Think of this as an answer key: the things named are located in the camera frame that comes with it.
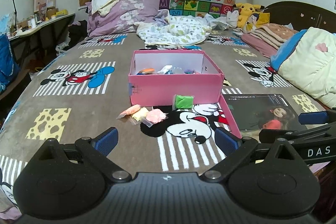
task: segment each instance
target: wooden headboard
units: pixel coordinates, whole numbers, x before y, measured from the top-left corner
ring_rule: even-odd
[[[309,27],[336,33],[336,13],[318,6],[296,1],[273,3],[264,9],[270,13],[270,23],[287,25],[292,23],[295,30]]]

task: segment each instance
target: pink box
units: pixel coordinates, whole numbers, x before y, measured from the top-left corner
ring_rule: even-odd
[[[140,70],[161,70],[166,65],[192,69],[196,74],[137,75]],[[132,105],[172,105],[175,94],[194,96],[194,104],[219,101],[224,74],[210,57],[200,50],[137,50],[128,76]]]

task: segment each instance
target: pink blanket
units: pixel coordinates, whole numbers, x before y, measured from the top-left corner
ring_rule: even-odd
[[[160,0],[120,0],[106,16],[98,12],[91,14],[91,2],[88,6],[89,19],[87,32],[89,37],[107,34],[134,32],[135,22],[151,23],[168,16],[168,10],[159,11]]]

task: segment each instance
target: desk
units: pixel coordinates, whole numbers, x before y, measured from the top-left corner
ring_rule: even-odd
[[[40,50],[41,51],[41,58],[43,57],[43,46],[42,46],[42,39],[41,39],[41,32],[40,30],[47,27],[47,26],[50,26],[51,27],[51,35],[52,35],[52,40],[53,40],[53,44],[54,46],[57,45],[60,37],[62,36],[62,34],[64,33],[64,31],[67,29],[68,25],[71,23],[71,21],[73,21],[75,18],[75,14],[74,13],[71,13],[71,14],[68,14],[68,15],[64,15],[62,17],[57,17],[55,19],[51,19],[51,20],[48,20],[48,21],[45,21],[45,22],[42,22],[41,24],[39,24],[37,27],[33,28],[33,29],[29,29],[29,30],[26,30],[24,31],[23,33],[21,33],[20,35],[18,36],[15,36],[15,37],[11,37],[9,39],[10,41],[10,45],[11,45],[11,48],[12,48],[12,52],[13,52],[13,56],[14,56],[14,60],[19,64],[19,66],[22,68],[23,64],[24,64],[24,61],[25,61],[25,58],[37,51],[37,50]],[[56,35],[56,29],[55,29],[55,23],[58,22],[58,21],[64,21],[64,25],[60,31],[60,33],[58,35]],[[37,46],[35,48],[31,48],[30,47],[30,38],[36,34],[37,35]],[[22,52],[22,55],[19,59],[16,59],[15,57],[15,54],[14,54],[14,48],[16,48],[18,45],[21,45],[22,43],[25,43],[25,46],[24,46],[24,49],[23,49],[23,52]]]

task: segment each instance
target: screw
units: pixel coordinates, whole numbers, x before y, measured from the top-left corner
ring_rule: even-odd
[[[126,179],[128,176],[129,176],[129,173],[127,173],[126,171],[124,170],[120,170],[120,171],[115,171],[112,176],[115,178],[115,179],[118,179],[118,180],[123,180],[123,179]]]
[[[209,170],[204,173],[204,175],[208,179],[219,179],[221,177],[221,173],[216,170]]]

